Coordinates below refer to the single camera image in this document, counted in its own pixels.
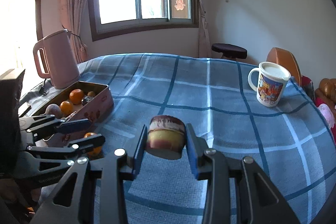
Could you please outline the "pink floral cushion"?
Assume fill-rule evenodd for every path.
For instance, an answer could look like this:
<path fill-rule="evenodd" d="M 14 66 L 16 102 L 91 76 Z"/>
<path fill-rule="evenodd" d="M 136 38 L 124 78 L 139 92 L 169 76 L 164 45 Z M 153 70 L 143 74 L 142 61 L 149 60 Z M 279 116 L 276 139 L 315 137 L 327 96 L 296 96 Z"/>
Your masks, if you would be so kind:
<path fill-rule="evenodd" d="M 327 106 L 327 104 L 325 103 L 322 103 L 317 108 L 321 112 L 322 116 L 325 118 L 328 128 L 332 129 L 335 126 L 335 117 L 329 106 Z"/>

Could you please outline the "brown longan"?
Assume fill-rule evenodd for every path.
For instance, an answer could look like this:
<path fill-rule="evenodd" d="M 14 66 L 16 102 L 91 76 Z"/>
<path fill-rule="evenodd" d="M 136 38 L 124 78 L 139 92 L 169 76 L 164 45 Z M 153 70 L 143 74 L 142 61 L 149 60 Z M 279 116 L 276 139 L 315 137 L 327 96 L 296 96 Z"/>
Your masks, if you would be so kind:
<path fill-rule="evenodd" d="M 93 91 L 90 91 L 90 92 L 88 92 L 87 96 L 95 97 L 95 96 L 96 96 L 96 93 L 93 92 Z"/>

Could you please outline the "black kettle power plug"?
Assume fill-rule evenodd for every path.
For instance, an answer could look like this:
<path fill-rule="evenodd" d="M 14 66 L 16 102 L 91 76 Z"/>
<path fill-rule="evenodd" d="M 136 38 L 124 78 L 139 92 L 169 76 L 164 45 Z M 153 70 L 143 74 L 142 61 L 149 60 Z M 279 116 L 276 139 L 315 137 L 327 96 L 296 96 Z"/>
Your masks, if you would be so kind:
<path fill-rule="evenodd" d="M 49 79 L 44 79 L 40 88 L 39 88 L 39 94 L 42 95 L 42 96 L 46 96 L 49 88 L 50 88 L 50 80 Z"/>

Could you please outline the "blue plaid tablecloth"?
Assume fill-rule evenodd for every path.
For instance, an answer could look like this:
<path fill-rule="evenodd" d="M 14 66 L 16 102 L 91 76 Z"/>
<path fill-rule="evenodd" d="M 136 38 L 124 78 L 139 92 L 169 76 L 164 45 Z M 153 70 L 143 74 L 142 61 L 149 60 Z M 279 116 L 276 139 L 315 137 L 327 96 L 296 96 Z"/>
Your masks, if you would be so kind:
<path fill-rule="evenodd" d="M 197 136 L 241 160 L 251 156 L 301 223 L 317 221 L 335 186 L 335 144 L 327 122 L 290 79 L 268 108 L 248 85 L 252 65 L 155 53 L 96 57 L 79 65 L 80 81 L 108 85 L 113 110 L 93 126 L 105 154 L 123 147 L 156 115 L 191 123 Z M 206 181 L 187 153 L 165 160 L 145 153 L 136 180 L 124 182 L 129 223 L 202 223 Z"/>

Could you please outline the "cut sugarcane piece small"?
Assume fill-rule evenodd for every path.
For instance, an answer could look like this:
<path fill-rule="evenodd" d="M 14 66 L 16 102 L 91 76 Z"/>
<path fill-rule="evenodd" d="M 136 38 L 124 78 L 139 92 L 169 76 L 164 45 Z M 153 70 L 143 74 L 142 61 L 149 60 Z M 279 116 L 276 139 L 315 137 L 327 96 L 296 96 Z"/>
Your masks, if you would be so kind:
<path fill-rule="evenodd" d="M 179 160 L 186 143 L 186 126 L 178 118 L 157 115 L 150 121 L 146 151 L 167 160 Z"/>

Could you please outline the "white cartoon mug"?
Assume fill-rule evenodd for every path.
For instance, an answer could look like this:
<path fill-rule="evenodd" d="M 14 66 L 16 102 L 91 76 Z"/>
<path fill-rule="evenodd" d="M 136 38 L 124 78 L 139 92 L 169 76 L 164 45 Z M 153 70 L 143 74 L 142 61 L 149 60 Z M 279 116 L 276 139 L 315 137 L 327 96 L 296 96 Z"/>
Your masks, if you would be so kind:
<path fill-rule="evenodd" d="M 262 105 L 276 107 L 290 78 L 283 66 L 264 61 L 249 72 L 247 80 Z"/>

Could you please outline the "purple passion fruit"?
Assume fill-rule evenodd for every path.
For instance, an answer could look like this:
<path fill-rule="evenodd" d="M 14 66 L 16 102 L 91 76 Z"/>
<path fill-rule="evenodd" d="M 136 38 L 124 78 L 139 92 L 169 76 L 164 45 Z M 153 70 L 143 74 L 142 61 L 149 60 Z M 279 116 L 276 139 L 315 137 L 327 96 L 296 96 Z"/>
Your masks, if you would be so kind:
<path fill-rule="evenodd" d="M 47 106 L 45 114 L 54 115 L 58 119 L 63 117 L 63 112 L 61 111 L 60 107 L 54 103 Z"/>

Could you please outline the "pink metal tin box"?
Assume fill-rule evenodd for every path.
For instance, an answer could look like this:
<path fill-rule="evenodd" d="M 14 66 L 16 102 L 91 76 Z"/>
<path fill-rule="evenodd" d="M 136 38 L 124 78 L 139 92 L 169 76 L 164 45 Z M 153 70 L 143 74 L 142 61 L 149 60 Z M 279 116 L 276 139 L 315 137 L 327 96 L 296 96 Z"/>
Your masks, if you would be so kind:
<path fill-rule="evenodd" d="M 29 115 L 35 116 L 44 114 L 49 104 L 54 103 L 59 105 L 63 101 L 68 100 L 70 93 L 75 89 L 82 90 L 84 94 L 94 92 L 95 96 L 92 101 L 85 105 L 75 105 L 73 112 L 65 117 L 66 120 L 74 121 L 87 118 L 91 123 L 95 123 L 99 118 L 112 110 L 114 102 L 108 85 L 78 81 L 63 90 L 55 88 L 47 90 L 45 96 L 41 96 L 31 102 L 32 111 Z"/>

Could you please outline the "brown leather sofa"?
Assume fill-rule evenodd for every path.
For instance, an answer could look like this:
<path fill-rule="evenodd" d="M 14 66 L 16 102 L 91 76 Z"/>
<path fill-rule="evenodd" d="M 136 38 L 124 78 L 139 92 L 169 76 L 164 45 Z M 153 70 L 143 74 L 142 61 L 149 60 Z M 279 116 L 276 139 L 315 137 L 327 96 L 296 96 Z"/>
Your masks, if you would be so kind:
<path fill-rule="evenodd" d="M 315 97 L 321 99 L 335 113 L 336 79 L 322 79 L 315 90 Z"/>

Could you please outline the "smooth orange kumquat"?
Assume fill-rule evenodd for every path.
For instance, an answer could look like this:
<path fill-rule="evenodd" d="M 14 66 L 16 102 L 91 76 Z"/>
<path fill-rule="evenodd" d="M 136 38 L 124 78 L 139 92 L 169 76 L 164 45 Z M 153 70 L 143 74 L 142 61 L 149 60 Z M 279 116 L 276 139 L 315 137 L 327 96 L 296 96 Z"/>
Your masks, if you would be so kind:
<path fill-rule="evenodd" d="M 69 116 L 74 112 L 74 105 L 70 101 L 63 101 L 59 107 L 65 117 Z"/>

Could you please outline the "dark chestnut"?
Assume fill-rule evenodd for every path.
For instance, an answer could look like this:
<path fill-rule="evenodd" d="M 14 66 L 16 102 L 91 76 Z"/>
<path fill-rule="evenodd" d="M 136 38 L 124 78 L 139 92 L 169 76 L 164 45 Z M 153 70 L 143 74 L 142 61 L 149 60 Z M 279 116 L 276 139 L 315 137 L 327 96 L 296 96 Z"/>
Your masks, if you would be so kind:
<path fill-rule="evenodd" d="M 81 105 L 85 106 L 86 104 L 91 102 L 93 99 L 94 99 L 94 97 L 92 97 L 92 96 L 84 96 L 81 100 Z"/>

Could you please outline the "large orange mandarin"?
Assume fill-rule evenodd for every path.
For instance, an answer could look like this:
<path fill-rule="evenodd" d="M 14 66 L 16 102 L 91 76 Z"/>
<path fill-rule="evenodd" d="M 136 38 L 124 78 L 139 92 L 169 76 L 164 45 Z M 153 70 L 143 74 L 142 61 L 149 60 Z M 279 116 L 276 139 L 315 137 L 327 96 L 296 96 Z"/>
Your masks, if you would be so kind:
<path fill-rule="evenodd" d="M 81 89 L 74 89 L 73 91 L 70 92 L 69 95 L 69 100 L 74 104 L 74 105 L 79 105 L 84 98 L 85 94 Z"/>

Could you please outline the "pink electric kettle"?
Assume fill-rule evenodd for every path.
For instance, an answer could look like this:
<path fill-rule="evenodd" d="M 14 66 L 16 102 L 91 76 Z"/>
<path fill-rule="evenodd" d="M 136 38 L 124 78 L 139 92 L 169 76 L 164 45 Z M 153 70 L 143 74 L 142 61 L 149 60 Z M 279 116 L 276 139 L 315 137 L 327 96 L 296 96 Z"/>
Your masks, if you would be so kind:
<path fill-rule="evenodd" d="M 79 79 L 79 70 L 70 45 L 72 32 L 63 29 L 39 40 L 33 47 L 37 74 L 64 89 Z"/>

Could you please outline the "black round stool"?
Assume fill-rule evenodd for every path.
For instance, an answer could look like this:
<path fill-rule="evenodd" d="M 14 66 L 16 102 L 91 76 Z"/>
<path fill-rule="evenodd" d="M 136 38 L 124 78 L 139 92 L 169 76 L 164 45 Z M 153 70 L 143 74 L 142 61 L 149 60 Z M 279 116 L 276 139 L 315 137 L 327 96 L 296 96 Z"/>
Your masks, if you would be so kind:
<path fill-rule="evenodd" d="M 223 59 L 246 59 L 248 51 L 245 48 L 226 43 L 215 43 L 211 46 L 214 52 L 221 53 Z"/>

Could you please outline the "small orange mandarin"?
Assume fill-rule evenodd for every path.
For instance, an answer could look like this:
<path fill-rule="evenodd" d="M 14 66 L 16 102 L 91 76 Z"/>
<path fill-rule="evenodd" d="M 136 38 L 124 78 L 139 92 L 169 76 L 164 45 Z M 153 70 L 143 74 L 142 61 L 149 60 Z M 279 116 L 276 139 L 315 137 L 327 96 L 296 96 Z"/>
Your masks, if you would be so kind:
<path fill-rule="evenodd" d="M 88 132 L 84 135 L 84 138 L 88 138 L 88 137 L 93 137 L 96 136 L 97 134 L 94 132 Z M 96 141 L 92 142 L 93 148 L 90 152 L 87 153 L 87 155 L 90 158 L 96 158 L 100 155 L 101 151 L 102 151 L 102 146 L 97 146 Z"/>

